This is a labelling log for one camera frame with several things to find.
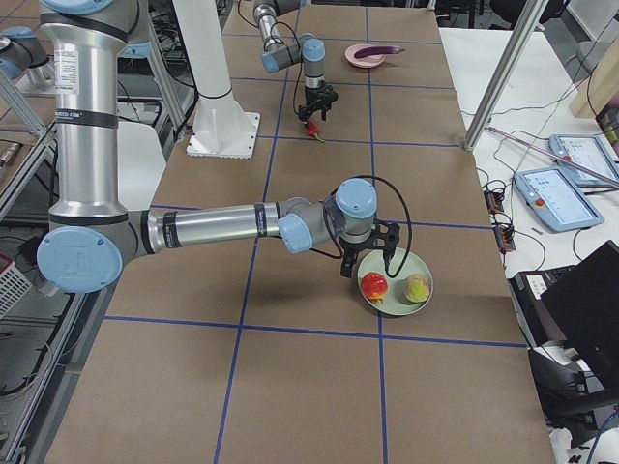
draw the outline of blue joint cap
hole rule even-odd
[[[41,0],[42,3],[65,15],[91,15],[100,12],[114,0]]]
[[[307,39],[303,43],[303,59],[318,62],[325,59],[325,44],[320,39]]]
[[[34,39],[37,37],[32,29],[26,26],[9,27],[4,31],[0,31],[0,36],[5,36],[9,39]]]
[[[67,226],[49,232],[37,250],[39,269],[65,291],[90,293],[118,278],[123,258],[104,234]]]
[[[17,79],[21,76],[21,69],[18,68],[14,63],[11,63],[7,60],[0,60],[0,71],[3,75],[5,75],[8,79]]]
[[[308,225],[294,213],[278,220],[278,226],[283,242],[292,254],[307,251],[313,246],[313,238]]]
[[[273,58],[273,55],[271,55],[270,53],[262,53],[262,66],[264,66],[264,69],[266,70],[267,73],[276,73],[277,71],[280,70],[280,67],[278,66],[278,62],[275,61],[275,58]]]
[[[339,186],[336,203],[351,218],[370,218],[376,213],[376,189],[363,179],[348,179]]]
[[[121,51],[120,58],[148,58],[151,54],[151,43],[132,43],[127,45],[123,51]]]

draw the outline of pink plate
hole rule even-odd
[[[355,58],[355,53],[370,46],[374,45],[372,45],[371,43],[355,43],[354,45],[349,46],[344,52],[348,63],[350,63],[352,66],[356,66],[357,68],[376,68],[383,61],[385,61],[385,55],[373,55],[367,56],[366,58]]]

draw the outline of tablet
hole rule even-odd
[[[604,217],[559,167],[518,172],[514,181],[526,204],[553,232],[581,229],[604,222]]]
[[[570,161],[619,182],[619,165],[614,161],[610,144],[602,135],[552,135],[548,140],[548,147],[557,157],[569,157]],[[558,161],[558,164],[579,187],[610,187],[604,181],[563,162]]]

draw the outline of black chair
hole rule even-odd
[[[514,29],[526,0],[490,0],[490,7],[501,18],[510,23],[510,29]],[[540,23],[544,24],[554,17],[559,17],[565,12],[570,0],[550,0],[546,5]]]

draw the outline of red apple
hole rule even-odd
[[[387,290],[389,290],[387,279],[380,273],[367,273],[361,279],[361,293],[368,300],[382,303]]]

